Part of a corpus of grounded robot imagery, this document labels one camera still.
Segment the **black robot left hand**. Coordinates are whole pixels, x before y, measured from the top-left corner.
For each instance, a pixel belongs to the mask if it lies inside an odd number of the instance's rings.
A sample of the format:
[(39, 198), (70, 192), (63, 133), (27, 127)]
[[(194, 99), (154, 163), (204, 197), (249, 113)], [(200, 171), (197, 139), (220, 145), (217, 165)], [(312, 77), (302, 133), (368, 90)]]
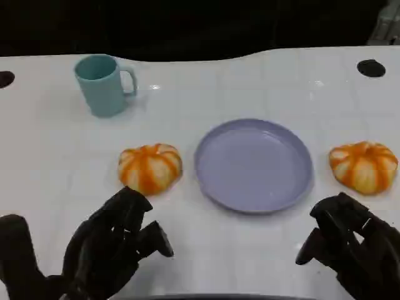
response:
[(140, 260), (155, 252), (173, 257), (159, 223), (142, 225), (152, 208), (140, 192), (124, 187), (77, 228), (64, 255), (63, 299), (109, 299), (130, 281)]

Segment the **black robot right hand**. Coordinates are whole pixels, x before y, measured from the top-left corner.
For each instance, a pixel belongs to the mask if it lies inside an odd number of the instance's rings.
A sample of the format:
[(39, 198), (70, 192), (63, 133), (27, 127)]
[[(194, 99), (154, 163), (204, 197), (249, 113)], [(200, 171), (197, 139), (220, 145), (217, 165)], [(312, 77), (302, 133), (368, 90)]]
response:
[(354, 299), (399, 299), (399, 231), (341, 192), (310, 212), (317, 222), (296, 257), (336, 272)]

